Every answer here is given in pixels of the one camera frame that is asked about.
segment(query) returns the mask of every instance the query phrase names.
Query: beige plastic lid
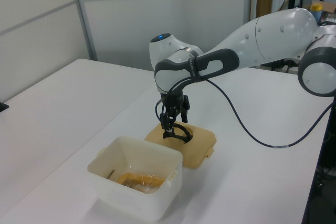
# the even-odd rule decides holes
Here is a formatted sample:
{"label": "beige plastic lid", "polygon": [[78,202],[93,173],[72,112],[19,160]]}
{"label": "beige plastic lid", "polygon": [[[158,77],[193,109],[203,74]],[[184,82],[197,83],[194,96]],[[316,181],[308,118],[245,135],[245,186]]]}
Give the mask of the beige plastic lid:
{"label": "beige plastic lid", "polygon": [[[184,167],[190,169],[199,168],[204,159],[209,158],[214,152],[213,147],[217,142],[216,137],[214,133],[206,129],[186,123],[177,123],[184,126],[193,135],[193,138],[188,143],[185,144],[182,140],[173,137],[163,138],[164,130],[160,124],[146,136],[145,140],[181,152]],[[177,135],[185,135],[178,128],[174,130]]]}

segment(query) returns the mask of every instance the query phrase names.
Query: table surface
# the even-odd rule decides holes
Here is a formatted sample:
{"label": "table surface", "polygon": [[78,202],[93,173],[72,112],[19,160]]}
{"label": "table surface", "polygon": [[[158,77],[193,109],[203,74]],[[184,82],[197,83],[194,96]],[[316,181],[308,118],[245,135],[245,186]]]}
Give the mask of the table surface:
{"label": "table surface", "polygon": [[[306,93],[292,74],[248,68],[213,81],[251,133],[273,145],[297,140],[332,102]],[[189,123],[213,131],[217,143],[199,169],[183,169],[182,189],[159,223],[301,223],[329,114],[300,144],[273,149],[243,131],[209,83],[190,85],[184,94],[191,104]],[[142,223],[99,200],[86,169],[116,137],[144,139],[158,124],[159,97],[151,85],[0,223]]]}
{"label": "table surface", "polygon": [[135,100],[153,72],[77,60],[0,113],[0,217]]}

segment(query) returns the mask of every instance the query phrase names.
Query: black cable on table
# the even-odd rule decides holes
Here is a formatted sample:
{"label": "black cable on table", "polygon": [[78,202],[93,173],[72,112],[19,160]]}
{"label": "black cable on table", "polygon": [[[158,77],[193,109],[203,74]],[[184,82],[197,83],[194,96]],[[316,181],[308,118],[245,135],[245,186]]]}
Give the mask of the black cable on table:
{"label": "black cable on table", "polygon": [[288,147],[292,147],[298,143],[300,143],[303,139],[305,139],[309,134],[310,132],[315,128],[315,126],[320,122],[320,120],[322,119],[322,117],[327,113],[327,111],[336,105],[336,102],[332,102],[323,112],[322,114],[317,118],[317,120],[314,122],[314,124],[312,125],[312,127],[300,138],[298,139],[297,141],[291,143],[291,144],[288,144],[288,145],[269,145],[269,144],[265,144],[263,143],[262,141],[256,139],[247,129],[246,127],[244,126],[243,122],[241,121],[236,109],[234,108],[230,98],[227,96],[227,94],[219,87],[217,86],[215,83],[213,83],[212,81],[210,80],[206,80],[207,82],[209,82],[210,84],[212,84],[216,89],[218,89],[224,96],[225,98],[227,99],[228,103],[230,104],[233,112],[235,113],[240,125],[243,127],[243,129],[245,130],[245,132],[254,140],[256,141],[257,143],[263,145],[263,146],[266,146],[266,147],[269,147],[269,148],[288,148]]}

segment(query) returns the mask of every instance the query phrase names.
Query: orange object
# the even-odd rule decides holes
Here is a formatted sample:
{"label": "orange object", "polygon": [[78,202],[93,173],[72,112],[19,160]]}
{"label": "orange object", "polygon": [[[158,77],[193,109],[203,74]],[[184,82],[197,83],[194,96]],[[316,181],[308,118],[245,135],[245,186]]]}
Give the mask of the orange object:
{"label": "orange object", "polygon": [[139,173],[124,173],[118,178],[117,183],[143,193],[153,193],[159,189],[164,181],[164,178],[157,176]]}

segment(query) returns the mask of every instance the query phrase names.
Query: plastic container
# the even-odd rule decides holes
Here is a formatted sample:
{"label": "plastic container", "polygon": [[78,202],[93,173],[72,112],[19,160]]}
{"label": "plastic container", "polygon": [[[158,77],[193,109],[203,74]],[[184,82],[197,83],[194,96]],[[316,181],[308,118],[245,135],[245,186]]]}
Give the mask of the plastic container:
{"label": "plastic container", "polygon": [[[182,161],[178,151],[122,136],[88,165],[88,172],[101,200],[139,218],[157,221],[181,189]],[[164,182],[149,193],[117,183],[118,179],[132,177],[130,174],[163,178]]]}

